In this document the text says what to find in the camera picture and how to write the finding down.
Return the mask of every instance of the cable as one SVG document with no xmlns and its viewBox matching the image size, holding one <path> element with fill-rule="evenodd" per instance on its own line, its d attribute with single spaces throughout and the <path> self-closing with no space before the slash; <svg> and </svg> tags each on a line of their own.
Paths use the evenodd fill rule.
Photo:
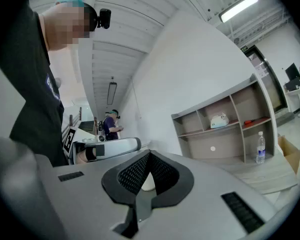
<svg viewBox="0 0 300 240">
<path fill-rule="evenodd" d="M 131 77 L 131 82 L 132 82 L 132 88 L 133 88 L 133 92 L 134 92 L 135 103 L 136 103 L 136 106 L 138 108 L 139 116 L 140 116 L 140 119 L 141 119 L 142 117 L 141 117 L 140 108 L 139 108 L 139 104 L 138 104 L 138 100 L 137 100 L 137 95 L 136 95 L 136 90 L 135 90 L 135 85 L 134 85 L 134 79 L 132 77 Z"/>
</svg>

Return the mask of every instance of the ceiling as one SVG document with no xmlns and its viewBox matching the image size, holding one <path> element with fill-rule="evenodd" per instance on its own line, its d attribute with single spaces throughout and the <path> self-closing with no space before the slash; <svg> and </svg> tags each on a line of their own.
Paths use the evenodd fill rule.
<svg viewBox="0 0 300 240">
<path fill-rule="evenodd" d="M 38 13 L 50 8 L 56 0 L 29 0 Z M 90 37 L 91 48 L 85 52 L 89 63 L 80 70 L 89 71 L 91 79 L 82 78 L 87 100 L 94 115 L 102 118 L 106 111 L 117 109 L 144 57 L 152 50 L 156 37 L 177 10 L 193 14 L 212 24 L 238 47 L 259 42 L 291 20 L 278 0 L 259 0 L 226 23 L 219 13 L 239 0 L 84 0 L 111 10 L 109 29 L 98 29 Z M 113 105 L 107 105 L 108 87 L 117 83 Z"/>
</svg>

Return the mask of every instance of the shelf unit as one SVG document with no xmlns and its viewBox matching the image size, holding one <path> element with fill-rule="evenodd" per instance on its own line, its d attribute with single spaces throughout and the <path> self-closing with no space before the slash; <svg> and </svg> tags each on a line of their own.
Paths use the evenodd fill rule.
<svg viewBox="0 0 300 240">
<path fill-rule="evenodd" d="M 271 107 L 253 74 L 249 79 L 185 111 L 171 115 L 182 155 L 193 159 L 224 159 L 245 163 L 256 155 L 258 132 L 266 139 L 266 154 L 275 153 Z M 215 115 L 229 124 L 211 128 Z"/>
</svg>

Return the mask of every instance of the black mesh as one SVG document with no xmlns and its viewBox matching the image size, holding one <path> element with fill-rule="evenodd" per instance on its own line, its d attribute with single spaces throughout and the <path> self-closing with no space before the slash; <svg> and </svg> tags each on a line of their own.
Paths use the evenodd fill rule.
<svg viewBox="0 0 300 240">
<path fill-rule="evenodd" d="M 157 195 L 170 189 L 179 179 L 179 173 L 175 168 L 149 153 L 122 170 L 118 174 L 118 181 L 126 190 L 137 195 L 149 172 L 152 173 Z"/>
<path fill-rule="evenodd" d="M 157 195 L 173 187 L 179 179 L 178 171 L 155 155 L 151 156 L 150 171 L 153 176 Z"/>
<path fill-rule="evenodd" d="M 135 195 L 139 193 L 148 177 L 150 171 L 149 156 L 149 154 L 144 156 L 118 174 L 119 183 Z"/>
</svg>

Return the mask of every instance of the computer monitor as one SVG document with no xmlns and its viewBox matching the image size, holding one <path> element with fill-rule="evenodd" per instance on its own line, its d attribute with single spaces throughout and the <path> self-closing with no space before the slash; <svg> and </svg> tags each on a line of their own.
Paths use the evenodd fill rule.
<svg viewBox="0 0 300 240">
<path fill-rule="evenodd" d="M 299 71 L 296 67 L 296 65 L 293 63 L 290 67 L 288 67 L 286 70 L 285 70 L 289 80 L 293 80 L 295 78 L 299 78 L 300 77 L 300 74 L 299 74 Z"/>
</svg>

